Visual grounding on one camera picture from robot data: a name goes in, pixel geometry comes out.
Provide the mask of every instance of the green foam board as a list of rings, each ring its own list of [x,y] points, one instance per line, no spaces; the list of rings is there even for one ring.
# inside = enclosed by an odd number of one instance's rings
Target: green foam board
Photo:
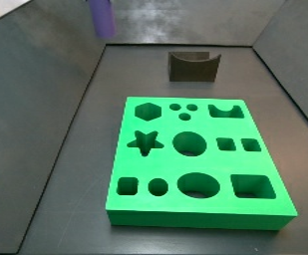
[[[279,230],[298,216],[243,100],[128,98],[113,225]]]

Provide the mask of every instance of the rectangular hole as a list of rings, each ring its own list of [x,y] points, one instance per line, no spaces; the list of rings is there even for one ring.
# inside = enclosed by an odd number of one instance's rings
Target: rectangular hole
[[[119,195],[136,195],[139,193],[139,179],[135,177],[123,177],[119,180]]]
[[[236,150],[236,146],[232,138],[217,138],[217,147],[220,150]]]
[[[262,151],[262,147],[256,139],[244,138],[242,140],[242,143],[246,151]]]
[[[231,180],[234,192],[239,198],[276,198],[270,178],[266,175],[234,174]]]

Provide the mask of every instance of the circular hole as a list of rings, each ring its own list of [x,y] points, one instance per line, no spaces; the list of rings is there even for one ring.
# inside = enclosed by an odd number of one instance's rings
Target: circular hole
[[[188,105],[187,108],[188,108],[191,111],[197,111],[197,109],[199,109],[197,105]]]
[[[189,114],[180,114],[180,119],[183,121],[189,121],[191,120],[191,115]]]
[[[179,111],[179,110],[180,110],[180,104],[171,104],[171,105],[169,105],[169,108],[171,108],[173,111]]]
[[[220,191],[219,181],[208,174],[193,172],[184,175],[177,182],[181,193],[193,198],[208,198]]]
[[[168,193],[168,183],[164,179],[153,179],[149,183],[149,192],[155,196],[163,196]]]
[[[199,156],[207,150],[207,142],[200,134],[181,132],[172,141],[175,149],[185,156]]]

